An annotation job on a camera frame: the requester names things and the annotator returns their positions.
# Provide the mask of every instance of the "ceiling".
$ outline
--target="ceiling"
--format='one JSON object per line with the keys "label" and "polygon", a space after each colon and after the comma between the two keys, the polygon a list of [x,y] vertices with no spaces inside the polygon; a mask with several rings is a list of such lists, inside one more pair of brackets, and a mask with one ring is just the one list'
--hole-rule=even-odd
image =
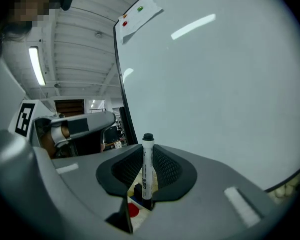
{"label": "ceiling", "polygon": [[[29,99],[120,98],[113,26],[136,1],[73,0],[67,11],[51,10],[22,41],[4,43],[3,58]],[[30,46],[38,46],[45,86],[34,75]]]}

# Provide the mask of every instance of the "whiteboard marker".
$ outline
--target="whiteboard marker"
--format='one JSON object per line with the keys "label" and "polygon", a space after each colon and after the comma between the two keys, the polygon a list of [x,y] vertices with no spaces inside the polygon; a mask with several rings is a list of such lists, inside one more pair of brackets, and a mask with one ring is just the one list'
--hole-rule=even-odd
{"label": "whiteboard marker", "polygon": [[152,209],[152,181],[153,181],[153,134],[146,133],[142,139],[143,167],[142,167],[142,203],[149,210]]}

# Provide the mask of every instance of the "whiteboard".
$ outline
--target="whiteboard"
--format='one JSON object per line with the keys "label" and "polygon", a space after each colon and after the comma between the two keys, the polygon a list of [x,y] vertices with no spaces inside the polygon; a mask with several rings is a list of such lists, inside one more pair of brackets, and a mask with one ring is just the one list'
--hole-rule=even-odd
{"label": "whiteboard", "polygon": [[164,11],[127,43],[115,27],[139,143],[150,132],[157,144],[221,161],[264,190],[299,170],[300,28],[283,2],[153,1]]}

